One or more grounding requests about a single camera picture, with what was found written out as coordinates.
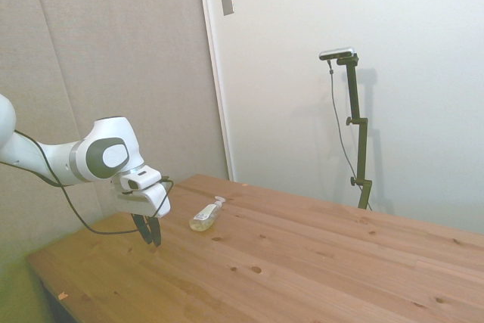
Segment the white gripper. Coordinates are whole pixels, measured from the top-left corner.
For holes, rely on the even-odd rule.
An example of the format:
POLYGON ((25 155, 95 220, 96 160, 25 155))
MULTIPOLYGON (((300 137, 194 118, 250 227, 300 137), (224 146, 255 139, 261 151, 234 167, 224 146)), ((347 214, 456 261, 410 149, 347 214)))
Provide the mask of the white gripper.
POLYGON ((124 191, 121 185, 113 183, 111 193, 116 208, 132 214, 133 222, 144 241, 159 247, 162 238, 158 218, 165 216, 171 209, 165 186, 155 183, 141 191, 124 191))

